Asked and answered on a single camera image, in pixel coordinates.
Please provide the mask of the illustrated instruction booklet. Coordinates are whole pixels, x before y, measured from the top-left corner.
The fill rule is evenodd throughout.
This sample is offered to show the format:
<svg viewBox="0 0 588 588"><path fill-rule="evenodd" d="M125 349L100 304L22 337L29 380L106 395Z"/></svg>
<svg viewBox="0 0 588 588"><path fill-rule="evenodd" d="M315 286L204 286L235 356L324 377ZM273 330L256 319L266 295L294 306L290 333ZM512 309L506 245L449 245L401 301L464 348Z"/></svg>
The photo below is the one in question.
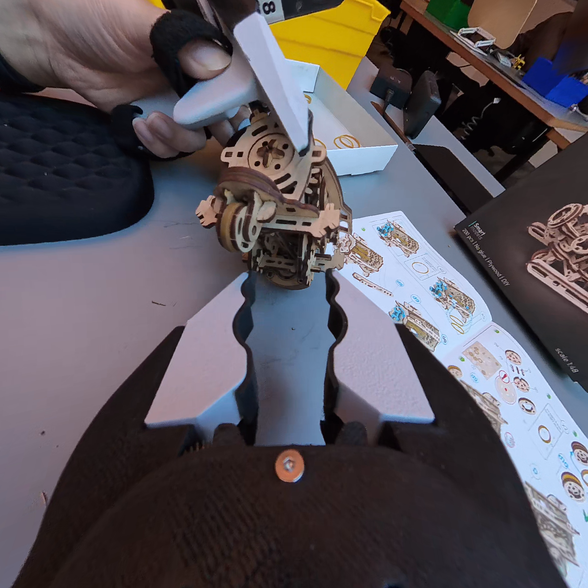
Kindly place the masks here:
<svg viewBox="0 0 588 588"><path fill-rule="evenodd" d="M353 221L342 275L444 365L506 448L556 568L587 587L587 437L474 287L400 211Z"/></svg>

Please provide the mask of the white cardboard tray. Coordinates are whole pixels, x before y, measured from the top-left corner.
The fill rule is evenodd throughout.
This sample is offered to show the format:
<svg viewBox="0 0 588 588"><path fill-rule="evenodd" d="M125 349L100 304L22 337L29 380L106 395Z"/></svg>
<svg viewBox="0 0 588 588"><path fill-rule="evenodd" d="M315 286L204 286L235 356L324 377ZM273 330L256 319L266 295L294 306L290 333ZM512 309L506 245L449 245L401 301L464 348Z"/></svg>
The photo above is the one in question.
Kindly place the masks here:
<svg viewBox="0 0 588 588"><path fill-rule="evenodd" d="M382 171L397 144L348 92L319 65L289 60L303 93L312 96L313 136L321 140L338 176ZM336 136L349 134L361 143L359 149L337 149Z"/></svg>

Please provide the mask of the yellow plastic bin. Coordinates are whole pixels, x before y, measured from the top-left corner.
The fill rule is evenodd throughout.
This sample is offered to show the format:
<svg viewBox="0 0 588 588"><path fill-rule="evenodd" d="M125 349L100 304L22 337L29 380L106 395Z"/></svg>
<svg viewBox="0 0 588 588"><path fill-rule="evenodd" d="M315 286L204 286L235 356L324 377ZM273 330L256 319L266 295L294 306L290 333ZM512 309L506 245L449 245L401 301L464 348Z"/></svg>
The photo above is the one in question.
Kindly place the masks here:
<svg viewBox="0 0 588 588"><path fill-rule="evenodd" d="M270 28L286 58L319 65L346 90L389 14L378 1L343 1Z"/></svg>

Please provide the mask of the person's left forearm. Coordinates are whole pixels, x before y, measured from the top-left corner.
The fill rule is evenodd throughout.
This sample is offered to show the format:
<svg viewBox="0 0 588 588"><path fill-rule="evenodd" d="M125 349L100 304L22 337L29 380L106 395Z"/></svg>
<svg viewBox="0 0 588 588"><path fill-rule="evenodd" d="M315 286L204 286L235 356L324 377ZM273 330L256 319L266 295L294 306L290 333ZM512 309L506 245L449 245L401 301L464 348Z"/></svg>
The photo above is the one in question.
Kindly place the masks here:
<svg viewBox="0 0 588 588"><path fill-rule="evenodd" d="M3 92L9 93L38 93L45 90L44 86L34 84L16 71L5 59L4 55L0 56L1 62L1 79L0 88Z"/></svg>

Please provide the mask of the blue plastic bin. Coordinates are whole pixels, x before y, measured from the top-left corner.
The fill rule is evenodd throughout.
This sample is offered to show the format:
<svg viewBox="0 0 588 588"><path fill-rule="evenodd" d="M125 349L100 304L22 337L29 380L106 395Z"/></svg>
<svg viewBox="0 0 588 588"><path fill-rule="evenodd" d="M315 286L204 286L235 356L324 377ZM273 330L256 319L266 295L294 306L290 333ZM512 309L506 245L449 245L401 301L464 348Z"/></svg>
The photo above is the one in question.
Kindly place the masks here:
<svg viewBox="0 0 588 588"><path fill-rule="evenodd" d="M569 108L577 105L587 96L587 84L570 76L557 76L555 84L548 90L545 98L557 105Z"/></svg>
<svg viewBox="0 0 588 588"><path fill-rule="evenodd" d="M565 77L565 74L555 70L550 60L539 57L524 74L522 82L537 93L546 96Z"/></svg>

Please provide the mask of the white plastic frame part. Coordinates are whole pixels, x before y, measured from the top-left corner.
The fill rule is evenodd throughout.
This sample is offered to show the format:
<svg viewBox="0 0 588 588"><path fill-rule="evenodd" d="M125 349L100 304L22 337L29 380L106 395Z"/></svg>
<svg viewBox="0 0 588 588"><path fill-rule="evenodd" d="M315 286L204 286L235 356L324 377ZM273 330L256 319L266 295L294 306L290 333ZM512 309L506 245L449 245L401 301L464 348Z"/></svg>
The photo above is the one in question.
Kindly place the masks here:
<svg viewBox="0 0 588 588"><path fill-rule="evenodd" d="M461 28L451 34L462 44L477 51L488 51L496 42L496 38L482 27Z"/></svg>

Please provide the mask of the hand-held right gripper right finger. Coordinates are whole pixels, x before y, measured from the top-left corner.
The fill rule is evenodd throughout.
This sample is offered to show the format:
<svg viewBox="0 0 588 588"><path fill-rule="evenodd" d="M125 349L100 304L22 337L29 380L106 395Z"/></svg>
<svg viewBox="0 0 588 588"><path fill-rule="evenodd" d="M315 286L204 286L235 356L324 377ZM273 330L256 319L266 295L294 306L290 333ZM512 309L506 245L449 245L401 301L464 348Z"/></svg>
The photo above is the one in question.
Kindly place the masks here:
<svg viewBox="0 0 588 588"><path fill-rule="evenodd" d="M323 437L360 422L379 437L384 422L428 424L435 416L397 325L337 270L326 273L328 328Z"/></svg>

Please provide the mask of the wooden background desk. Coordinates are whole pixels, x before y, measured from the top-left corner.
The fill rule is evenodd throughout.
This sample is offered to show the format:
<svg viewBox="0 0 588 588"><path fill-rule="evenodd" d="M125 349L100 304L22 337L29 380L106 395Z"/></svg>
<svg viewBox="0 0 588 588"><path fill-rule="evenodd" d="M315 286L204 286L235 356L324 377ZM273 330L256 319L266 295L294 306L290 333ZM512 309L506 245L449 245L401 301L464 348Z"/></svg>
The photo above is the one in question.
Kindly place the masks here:
<svg viewBox="0 0 588 588"><path fill-rule="evenodd" d="M402 1L401 10L547 125L548 140L559 148L565 149L571 144L569 133L587 132L587 121L579 113L557 105L543 98L527 85L517 85L504 76L501 70L493 67L488 58L461 43L447 26L427 13L424 1Z"/></svg>

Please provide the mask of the black box-shaped device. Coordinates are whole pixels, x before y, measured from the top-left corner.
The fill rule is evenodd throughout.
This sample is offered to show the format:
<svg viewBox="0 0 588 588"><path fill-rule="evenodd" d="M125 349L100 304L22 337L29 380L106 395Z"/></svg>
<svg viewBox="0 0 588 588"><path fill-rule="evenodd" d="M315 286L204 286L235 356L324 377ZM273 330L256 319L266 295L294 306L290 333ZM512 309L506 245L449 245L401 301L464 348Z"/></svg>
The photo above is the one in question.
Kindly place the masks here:
<svg viewBox="0 0 588 588"><path fill-rule="evenodd" d="M407 71L399 70L390 62L386 62L379 68L370 92L374 96L386 100L386 95L390 91L392 97L387 103L402 110L410 96L412 83L412 77Z"/></svg>
<svg viewBox="0 0 588 588"><path fill-rule="evenodd" d="M433 117L441 104L435 74L426 70L416 82L403 110L403 130L415 139Z"/></svg>

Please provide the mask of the beige chair back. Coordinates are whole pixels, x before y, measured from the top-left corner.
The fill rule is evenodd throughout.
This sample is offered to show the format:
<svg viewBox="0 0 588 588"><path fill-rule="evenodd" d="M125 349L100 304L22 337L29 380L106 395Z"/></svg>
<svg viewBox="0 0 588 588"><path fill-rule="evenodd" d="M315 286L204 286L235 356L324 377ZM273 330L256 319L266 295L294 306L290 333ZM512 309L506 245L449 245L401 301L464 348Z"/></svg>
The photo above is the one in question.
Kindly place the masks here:
<svg viewBox="0 0 588 588"><path fill-rule="evenodd" d="M523 28L537 1L474 1L467 16L470 27L481 27L509 48Z"/></svg>

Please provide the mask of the black quilted cushion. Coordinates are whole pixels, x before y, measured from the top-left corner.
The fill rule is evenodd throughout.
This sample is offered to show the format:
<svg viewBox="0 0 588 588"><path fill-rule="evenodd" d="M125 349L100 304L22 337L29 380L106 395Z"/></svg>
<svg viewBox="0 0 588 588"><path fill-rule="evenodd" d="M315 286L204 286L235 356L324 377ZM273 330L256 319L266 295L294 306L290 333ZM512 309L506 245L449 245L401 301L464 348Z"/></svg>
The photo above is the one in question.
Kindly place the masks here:
<svg viewBox="0 0 588 588"><path fill-rule="evenodd" d="M88 105L1 92L2 246L103 236L149 212L149 163L123 153L108 123Z"/></svg>

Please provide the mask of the green plastic bin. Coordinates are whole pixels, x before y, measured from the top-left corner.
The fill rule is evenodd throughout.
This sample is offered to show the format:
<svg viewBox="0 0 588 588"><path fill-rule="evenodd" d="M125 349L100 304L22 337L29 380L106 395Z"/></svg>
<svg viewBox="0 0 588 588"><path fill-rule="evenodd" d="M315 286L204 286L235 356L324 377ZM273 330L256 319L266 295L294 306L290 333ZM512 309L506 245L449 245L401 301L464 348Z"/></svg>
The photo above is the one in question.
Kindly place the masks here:
<svg viewBox="0 0 588 588"><path fill-rule="evenodd" d="M474 1L431 0L426 12L454 31L467 28L468 14Z"/></svg>

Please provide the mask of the wooden mechanical model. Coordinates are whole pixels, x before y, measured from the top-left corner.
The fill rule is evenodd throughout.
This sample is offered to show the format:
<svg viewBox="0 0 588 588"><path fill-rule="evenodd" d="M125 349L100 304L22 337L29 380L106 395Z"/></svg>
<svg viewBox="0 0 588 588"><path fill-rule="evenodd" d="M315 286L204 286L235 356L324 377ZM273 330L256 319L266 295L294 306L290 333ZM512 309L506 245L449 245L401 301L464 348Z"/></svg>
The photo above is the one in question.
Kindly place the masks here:
<svg viewBox="0 0 588 588"><path fill-rule="evenodd" d="M260 102L251 108L250 125L222 151L227 168L195 214L249 270L305 289L315 273L343 268L339 241L349 236L352 212L327 151L312 138L300 155L274 113Z"/></svg>

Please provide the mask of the black model kit box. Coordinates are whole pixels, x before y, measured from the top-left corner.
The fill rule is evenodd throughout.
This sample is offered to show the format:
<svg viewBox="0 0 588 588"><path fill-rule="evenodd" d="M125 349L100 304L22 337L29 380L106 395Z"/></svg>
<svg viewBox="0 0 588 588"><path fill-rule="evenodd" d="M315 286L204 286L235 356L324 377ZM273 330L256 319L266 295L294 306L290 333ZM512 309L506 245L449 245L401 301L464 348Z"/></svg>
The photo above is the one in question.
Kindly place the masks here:
<svg viewBox="0 0 588 588"><path fill-rule="evenodd" d="M454 228L563 371L587 390L587 135Z"/></svg>

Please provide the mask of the person's left hand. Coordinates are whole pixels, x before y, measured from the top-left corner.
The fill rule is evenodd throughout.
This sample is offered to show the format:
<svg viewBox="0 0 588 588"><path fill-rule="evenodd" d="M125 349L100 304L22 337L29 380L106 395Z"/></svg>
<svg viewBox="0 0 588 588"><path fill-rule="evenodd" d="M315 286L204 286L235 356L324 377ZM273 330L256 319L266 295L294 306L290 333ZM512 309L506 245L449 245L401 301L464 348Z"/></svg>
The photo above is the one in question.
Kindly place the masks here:
<svg viewBox="0 0 588 588"><path fill-rule="evenodd" d="M153 57L152 29L170 11L149 1L1 1L1 54L45 88L71 89L111 114L116 143L156 160L185 157L206 145L207 131L188 130L132 102L172 89ZM221 74L231 55L218 43L184 40L182 71L195 81Z"/></svg>

